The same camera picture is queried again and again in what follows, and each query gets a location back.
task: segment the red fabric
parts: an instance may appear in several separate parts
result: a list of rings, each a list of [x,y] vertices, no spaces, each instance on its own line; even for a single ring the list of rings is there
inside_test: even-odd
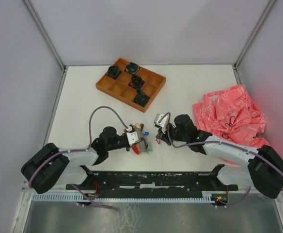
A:
[[[263,133],[266,121],[243,85],[215,91],[193,105],[196,127],[244,146],[262,147],[269,143]]]

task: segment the white table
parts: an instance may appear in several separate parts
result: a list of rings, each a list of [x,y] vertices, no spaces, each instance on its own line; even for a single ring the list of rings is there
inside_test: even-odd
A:
[[[189,148],[175,149],[164,142],[155,141],[157,128],[154,119],[157,113],[188,114],[192,119],[192,105],[202,100],[208,92],[226,89],[236,85],[230,65],[203,66],[144,66],[166,77],[166,83],[146,113],[142,113],[96,89],[96,82],[108,66],[69,67],[64,81],[60,101],[50,132],[49,142],[57,147],[80,148],[89,144],[88,122],[92,111],[101,105],[112,107],[124,122],[142,122],[150,133],[148,142],[153,152],[136,155],[125,149],[109,152],[103,163],[92,166],[92,170],[110,171],[211,171],[219,158],[195,153]],[[124,127],[108,109],[100,109],[92,120],[92,138],[99,136],[106,126],[113,126],[118,134]]]

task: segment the wooden tray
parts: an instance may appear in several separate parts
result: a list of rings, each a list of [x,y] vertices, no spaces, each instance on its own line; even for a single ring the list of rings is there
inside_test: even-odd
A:
[[[121,74],[118,78],[115,80],[104,75],[96,83],[96,88],[144,113],[165,84],[166,78],[143,67],[139,67],[139,71],[136,75],[140,76],[145,82],[141,90],[150,97],[146,105],[142,107],[134,102],[137,91],[129,86],[132,75],[125,71],[128,63],[128,61],[119,58],[118,61],[113,64],[114,66],[118,66],[121,70]]]

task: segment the purple hose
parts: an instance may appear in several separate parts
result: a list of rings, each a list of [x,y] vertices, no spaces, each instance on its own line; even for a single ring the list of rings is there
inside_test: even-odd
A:
[[[87,148],[86,148],[86,149],[71,149],[71,150],[59,151],[59,152],[57,152],[56,154],[54,154],[54,155],[52,155],[51,157],[49,157],[48,159],[46,159],[46,160],[37,168],[37,170],[32,174],[32,176],[31,176],[31,178],[30,178],[30,180],[29,180],[29,187],[30,187],[30,188],[32,188],[31,183],[33,182],[33,180],[34,180],[35,176],[37,175],[37,173],[38,173],[47,163],[49,163],[52,159],[54,159],[55,157],[59,156],[60,154],[65,154],[65,153],[69,153],[69,152],[86,152],[86,151],[91,147],[91,144],[92,144],[91,121],[92,121],[92,118],[93,118],[94,113],[95,113],[98,109],[101,109],[101,108],[107,108],[107,109],[109,109],[109,110],[112,110],[112,111],[116,114],[116,116],[119,118],[119,120],[121,121],[121,123],[124,125],[124,127],[128,128],[128,126],[123,122],[123,120],[121,119],[121,117],[119,116],[119,114],[118,114],[115,110],[113,110],[112,108],[110,108],[110,107],[108,107],[108,106],[100,106],[100,107],[96,108],[96,109],[92,112],[92,114],[91,114],[91,116],[90,116],[90,120],[89,120],[90,143],[89,143],[89,145],[87,146]],[[81,191],[80,189],[78,189],[76,185],[74,185],[74,184],[71,184],[71,185],[72,185],[77,191],[79,191],[79,192],[87,199],[87,196],[86,196],[84,193],[82,193],[82,191]],[[100,205],[100,204],[97,204],[97,205],[98,205],[98,207],[102,207],[102,208],[106,208],[106,209],[111,209],[111,208],[113,208],[112,206],[109,206],[109,205],[106,205],[106,206]]]
[[[221,144],[224,144],[226,146],[230,146],[230,147],[233,147],[233,148],[236,148],[236,149],[239,149],[241,151],[245,151],[247,152],[248,150],[245,149],[245,148],[242,148],[242,147],[239,147],[239,146],[236,146],[236,145],[233,145],[233,144],[230,144],[230,143],[227,143],[227,142],[220,142],[220,141],[205,141],[205,142],[192,142],[192,143],[186,143],[186,144],[182,144],[182,145],[179,145],[179,146],[176,146],[174,145],[174,143],[172,142],[171,140],[171,136],[170,136],[170,118],[171,118],[171,113],[170,112],[167,112],[166,114],[164,114],[164,116],[158,121],[158,123],[160,123],[166,116],[168,116],[168,124],[167,124],[167,136],[169,138],[169,141],[170,143],[172,144],[173,147],[175,148],[181,148],[181,147],[188,147],[188,146],[194,146],[194,145],[200,145],[200,144],[206,144],[206,143],[221,143]],[[270,161],[268,161],[267,159],[265,159],[264,157],[262,157],[260,154],[257,154],[253,151],[248,151],[248,153],[254,155],[254,156],[257,156],[259,159],[261,159],[262,161],[264,161],[266,164],[268,164],[271,168],[273,168],[276,172],[278,172],[282,177],[283,177],[283,172],[280,171],[276,166],[274,166]],[[249,195],[250,193],[250,190],[251,190],[251,187],[249,187],[247,193],[244,195],[244,197],[233,203],[233,204],[230,204],[230,205],[226,205],[225,207],[227,206],[234,206],[234,205],[238,205],[240,203],[242,203]]]

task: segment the purple cable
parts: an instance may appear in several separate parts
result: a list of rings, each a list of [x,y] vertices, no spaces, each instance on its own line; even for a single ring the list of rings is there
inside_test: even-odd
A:
[[[91,147],[91,144],[92,144],[92,135],[91,135],[91,121],[92,121],[92,117],[93,117],[94,113],[95,113],[98,109],[101,109],[101,108],[107,108],[107,109],[109,109],[109,110],[112,110],[112,111],[116,114],[116,116],[119,118],[119,120],[121,121],[121,123],[124,125],[124,127],[128,128],[128,126],[126,126],[126,124],[123,122],[123,120],[121,119],[121,117],[119,116],[119,114],[118,114],[115,110],[113,110],[112,108],[110,108],[110,107],[108,107],[108,106],[100,106],[100,107],[96,108],[96,109],[92,112],[92,114],[91,114],[91,116],[90,116],[90,120],[89,120],[90,143],[89,143],[89,145],[87,146],[87,148],[85,148],[85,149],[71,149],[71,150],[59,151],[59,152],[55,153],[54,155],[52,155],[51,157],[49,157],[48,159],[46,159],[46,160],[37,168],[37,170],[32,174],[32,176],[31,176],[31,178],[30,178],[30,180],[29,180],[29,187],[30,187],[30,188],[32,188],[31,183],[33,182],[33,180],[34,180],[35,176],[37,175],[37,173],[38,173],[47,163],[49,163],[52,159],[54,159],[55,157],[59,156],[60,154],[65,154],[65,153],[70,153],[70,152],[86,152],[86,151]],[[75,186],[74,184],[71,184],[71,185],[72,185],[77,191],[79,191],[83,196],[86,196],[84,193],[82,193],[82,191],[81,191],[80,189],[77,189],[77,186]]]
[[[182,145],[179,145],[179,146],[176,146],[174,145],[174,143],[172,142],[171,140],[171,136],[170,136],[170,118],[171,118],[171,113],[170,112],[167,112],[166,114],[164,114],[164,116],[158,121],[158,123],[160,123],[166,116],[168,116],[168,124],[167,124],[167,136],[169,138],[169,141],[170,143],[172,144],[173,147],[175,148],[181,148],[181,147],[188,147],[188,146],[194,146],[194,145],[200,145],[200,144],[206,144],[206,143],[218,143],[218,144],[224,144],[226,146],[230,146],[230,147],[233,147],[233,148],[236,148],[236,149],[239,149],[241,151],[245,151],[247,152],[248,150],[245,149],[245,148],[242,148],[242,147],[239,147],[239,146],[236,146],[236,145],[233,145],[233,144],[230,144],[230,143],[227,143],[227,142],[220,142],[220,141],[205,141],[205,142],[192,142],[192,143],[186,143],[186,144],[182,144]],[[267,163],[271,168],[273,168],[276,172],[278,172],[282,177],[283,177],[283,172],[280,171],[276,166],[274,166],[270,161],[268,161],[267,159],[265,159],[264,157],[262,157],[260,154],[257,154],[253,151],[248,151],[248,153],[254,155],[254,156],[257,156],[259,159],[261,159],[262,161],[264,161],[265,163]],[[230,205],[226,205],[226,206],[233,206],[233,205],[237,205],[237,204],[240,204],[241,202],[243,202],[247,196],[249,195],[250,193],[250,190],[251,190],[251,187],[249,187],[247,193],[245,194],[245,196],[239,200],[238,202],[235,202],[233,204],[230,204]]]
[[[70,184],[71,186],[74,187],[74,189],[76,189],[78,192],[80,192],[81,195],[83,195],[83,197],[88,200],[89,202],[91,202],[92,204],[95,204],[96,206],[94,205],[88,205],[88,207],[101,207],[101,208],[105,208],[105,209],[113,209],[113,206],[111,205],[100,205],[98,204],[97,202],[91,200],[87,195],[85,195],[75,184],[71,183]]]

